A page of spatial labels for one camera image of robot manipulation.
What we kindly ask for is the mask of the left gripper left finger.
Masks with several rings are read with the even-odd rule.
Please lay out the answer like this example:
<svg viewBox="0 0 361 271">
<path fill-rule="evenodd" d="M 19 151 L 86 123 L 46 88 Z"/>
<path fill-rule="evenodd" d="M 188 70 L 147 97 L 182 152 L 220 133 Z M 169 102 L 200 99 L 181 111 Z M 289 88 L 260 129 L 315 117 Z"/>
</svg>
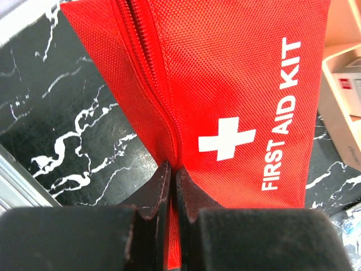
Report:
<svg viewBox="0 0 361 271">
<path fill-rule="evenodd" d="M 115 206 L 23 207 L 1 216 L 2 270 L 166 270 L 171 166 Z"/>
</svg>

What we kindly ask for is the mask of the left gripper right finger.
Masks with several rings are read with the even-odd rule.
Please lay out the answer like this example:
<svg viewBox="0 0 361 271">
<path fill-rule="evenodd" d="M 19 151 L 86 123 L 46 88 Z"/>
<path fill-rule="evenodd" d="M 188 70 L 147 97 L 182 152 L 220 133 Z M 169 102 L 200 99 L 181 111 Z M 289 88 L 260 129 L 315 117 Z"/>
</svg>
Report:
<svg viewBox="0 0 361 271">
<path fill-rule="evenodd" d="M 175 177 L 182 270 L 350 270 L 328 217 L 314 209 L 221 206 L 186 169 Z"/>
</svg>

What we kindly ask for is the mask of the red first aid pouch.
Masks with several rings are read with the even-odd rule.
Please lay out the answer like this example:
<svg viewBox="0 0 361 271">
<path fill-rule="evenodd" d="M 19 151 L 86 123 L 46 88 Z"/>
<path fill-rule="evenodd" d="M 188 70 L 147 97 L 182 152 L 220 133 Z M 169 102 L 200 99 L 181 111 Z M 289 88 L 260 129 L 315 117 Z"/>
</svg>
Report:
<svg viewBox="0 0 361 271">
<path fill-rule="evenodd" d="M 61 10 L 158 165 L 226 208 L 304 209 L 329 1 L 75 1 Z"/>
</svg>

